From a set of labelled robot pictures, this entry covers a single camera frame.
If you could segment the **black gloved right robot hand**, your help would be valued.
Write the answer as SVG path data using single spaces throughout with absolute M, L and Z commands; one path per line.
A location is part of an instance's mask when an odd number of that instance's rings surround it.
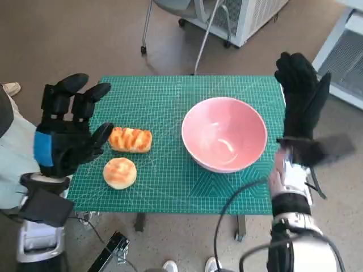
M 301 53 L 283 52 L 276 61 L 276 80 L 286 102 L 284 137 L 313 139 L 320 113 L 330 94 L 331 73 L 320 79 Z

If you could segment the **bare left hand blue tape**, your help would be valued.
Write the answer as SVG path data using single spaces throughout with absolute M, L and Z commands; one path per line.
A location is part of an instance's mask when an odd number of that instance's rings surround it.
M 87 74 L 77 73 L 44 87 L 43 114 L 36 128 L 33 153 L 46 177 L 74 174 L 80 165 L 103 153 L 103 145 L 112 133 L 114 125 L 110 122 L 90 132 L 95 105 L 109 93 L 111 84 L 99 83 L 80 93 L 88 79 Z

